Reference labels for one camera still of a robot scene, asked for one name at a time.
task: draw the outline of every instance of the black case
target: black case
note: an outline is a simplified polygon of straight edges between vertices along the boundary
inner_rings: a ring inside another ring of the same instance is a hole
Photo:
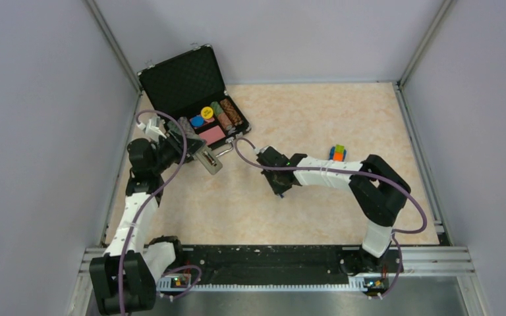
[[[226,85],[211,45],[203,45],[192,51],[173,57],[138,73],[139,81],[154,109],[178,119],[187,119],[200,113],[213,101],[228,99],[241,116],[242,124],[223,139],[210,144],[212,149],[231,142],[237,136],[246,134],[250,125],[235,102],[226,92]],[[211,128],[213,123],[195,130],[197,134]]]

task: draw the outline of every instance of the case lid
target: case lid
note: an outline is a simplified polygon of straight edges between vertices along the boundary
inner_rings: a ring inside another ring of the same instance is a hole
[[[170,115],[225,90],[224,79],[210,45],[145,69],[140,73],[139,80],[154,109]]]

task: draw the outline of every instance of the white wall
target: white wall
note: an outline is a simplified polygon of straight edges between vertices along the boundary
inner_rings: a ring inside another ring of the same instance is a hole
[[[450,235],[506,315],[506,1],[459,1],[405,91]]]
[[[442,0],[97,0],[136,72],[211,43],[226,82],[397,80]]]
[[[0,315],[64,315],[136,92],[82,1],[0,1]]]

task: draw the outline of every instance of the cable connector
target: cable connector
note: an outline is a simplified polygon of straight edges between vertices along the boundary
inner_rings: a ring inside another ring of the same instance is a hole
[[[160,136],[166,138],[166,135],[164,132],[162,132],[160,126],[162,126],[162,119],[158,116],[151,117],[146,125],[144,125],[142,122],[137,125],[137,127],[139,127],[139,129],[141,129],[145,135],[150,137],[150,139],[155,142],[158,142]]]

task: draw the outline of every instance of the tabletop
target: tabletop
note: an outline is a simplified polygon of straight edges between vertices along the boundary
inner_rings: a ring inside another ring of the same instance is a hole
[[[336,144],[347,150],[346,161],[376,154],[412,188],[430,223],[415,235],[398,234],[401,244],[438,244],[429,203],[399,104],[390,83],[271,84],[228,86],[227,91],[251,124],[246,137],[290,157],[305,153],[328,159]],[[146,96],[140,109],[151,109]],[[133,138],[144,137],[135,128]],[[240,151],[254,152],[244,142]],[[197,161],[186,164],[166,187],[149,229],[149,239],[178,236],[183,244],[360,244],[367,218],[351,192],[295,186],[284,198],[275,196],[260,169],[242,161],[235,151],[220,157],[223,168],[211,175]],[[125,206],[130,164],[119,175],[106,242],[119,225]],[[175,166],[163,173],[166,179]],[[416,208],[407,202],[396,228],[421,225]]]

